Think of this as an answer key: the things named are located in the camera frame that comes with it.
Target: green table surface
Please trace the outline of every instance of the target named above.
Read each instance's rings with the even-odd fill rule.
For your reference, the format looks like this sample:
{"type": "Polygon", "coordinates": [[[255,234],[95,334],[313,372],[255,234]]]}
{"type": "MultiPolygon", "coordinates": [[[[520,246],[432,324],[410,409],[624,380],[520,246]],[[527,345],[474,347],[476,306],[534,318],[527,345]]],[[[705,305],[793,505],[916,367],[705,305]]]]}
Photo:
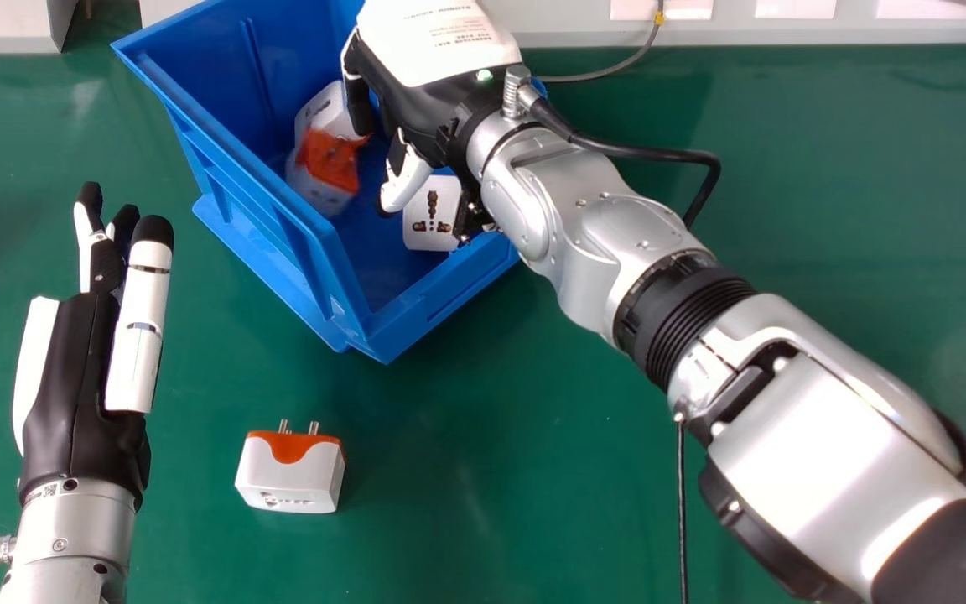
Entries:
{"type": "MultiPolygon", "coordinates": [[[[107,47],[137,16],[96,8],[62,56],[0,57],[0,533],[24,313],[75,291],[70,203],[99,180],[177,230],[131,601],[678,601],[674,428],[636,367],[524,267],[390,367],[333,353],[192,217],[164,110],[107,47]],[[335,515],[234,490],[245,433],[282,417],[344,441],[335,515]]],[[[627,51],[527,56],[575,72],[627,51]]],[[[966,46],[655,50],[553,99],[592,133],[720,154],[702,240],[966,429],[966,46]]],[[[701,176],[621,167],[678,211],[701,176]]],[[[689,493],[694,603],[788,601],[689,493]]]]}

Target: power adapter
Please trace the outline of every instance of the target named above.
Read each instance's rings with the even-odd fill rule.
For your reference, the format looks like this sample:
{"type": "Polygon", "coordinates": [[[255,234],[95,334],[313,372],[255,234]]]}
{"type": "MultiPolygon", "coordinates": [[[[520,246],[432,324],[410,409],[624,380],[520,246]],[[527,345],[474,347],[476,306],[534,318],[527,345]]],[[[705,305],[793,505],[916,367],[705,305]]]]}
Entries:
{"type": "Polygon", "coordinates": [[[290,432],[284,419],[277,432],[248,433],[234,486],[253,508],[332,513],[344,475],[341,440],[320,435],[318,421],[311,422],[306,435],[290,432]]]}

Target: blue plastic bin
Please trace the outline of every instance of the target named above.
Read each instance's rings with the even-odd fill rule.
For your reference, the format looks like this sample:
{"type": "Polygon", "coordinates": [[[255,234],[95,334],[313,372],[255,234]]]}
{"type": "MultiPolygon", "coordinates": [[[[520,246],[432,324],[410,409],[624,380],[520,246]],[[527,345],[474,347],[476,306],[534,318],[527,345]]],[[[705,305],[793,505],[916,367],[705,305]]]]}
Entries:
{"type": "Polygon", "coordinates": [[[387,143],[361,157],[361,194],[326,219],[283,180],[293,118],[340,77],[361,0],[208,0],[114,43],[162,100],[202,194],[193,211],[334,348],[389,363],[517,262],[486,233],[409,252],[376,198],[387,143]]]}

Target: robotic hand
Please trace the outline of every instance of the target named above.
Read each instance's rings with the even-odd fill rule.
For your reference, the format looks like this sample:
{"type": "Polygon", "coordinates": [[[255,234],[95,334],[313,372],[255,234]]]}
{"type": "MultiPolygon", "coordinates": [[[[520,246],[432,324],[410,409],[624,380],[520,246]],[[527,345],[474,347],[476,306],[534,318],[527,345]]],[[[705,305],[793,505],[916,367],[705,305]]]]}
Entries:
{"type": "Polygon", "coordinates": [[[357,133],[373,91],[392,139],[383,211],[451,167],[473,216],[455,234],[495,223],[571,320],[667,394],[706,448],[706,503],[793,596],[966,604],[962,433],[629,188],[606,155],[643,149],[561,119],[475,1],[368,0],[342,64],[357,133]]]}
{"type": "Polygon", "coordinates": [[[151,410],[174,231],[124,206],[104,229],[87,183],[73,207],[80,294],[29,306],[14,385],[23,457],[17,536],[0,604],[124,601],[133,524],[147,488],[151,410]]]}

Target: black cable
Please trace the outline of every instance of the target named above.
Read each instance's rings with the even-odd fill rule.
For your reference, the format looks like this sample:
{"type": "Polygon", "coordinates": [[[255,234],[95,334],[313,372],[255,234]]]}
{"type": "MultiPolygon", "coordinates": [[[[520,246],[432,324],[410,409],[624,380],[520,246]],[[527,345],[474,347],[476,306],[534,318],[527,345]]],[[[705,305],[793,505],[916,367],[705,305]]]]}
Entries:
{"type": "Polygon", "coordinates": [[[678,416],[678,547],[681,548],[681,604],[688,604],[688,520],[683,479],[683,414],[678,416]]]}
{"type": "Polygon", "coordinates": [[[564,140],[574,145],[582,146],[582,148],[605,154],[605,156],[626,159],[645,159],[648,161],[663,162],[664,164],[705,165],[708,168],[708,173],[706,173],[706,177],[703,179],[703,184],[699,187],[699,192],[695,194],[691,206],[688,206],[685,215],[683,215],[683,223],[689,229],[691,229],[693,222],[695,222],[695,217],[698,217],[699,213],[703,210],[703,206],[706,206],[706,201],[708,201],[710,194],[714,192],[714,185],[718,184],[718,179],[721,177],[721,160],[718,159],[716,154],[691,149],[641,148],[641,146],[636,145],[607,143],[598,138],[588,137],[587,134],[579,133],[545,99],[536,100],[528,111],[532,114],[533,118],[539,120],[539,122],[543,123],[543,126],[547,126],[554,133],[558,134],[559,137],[564,138],[564,140]]]}

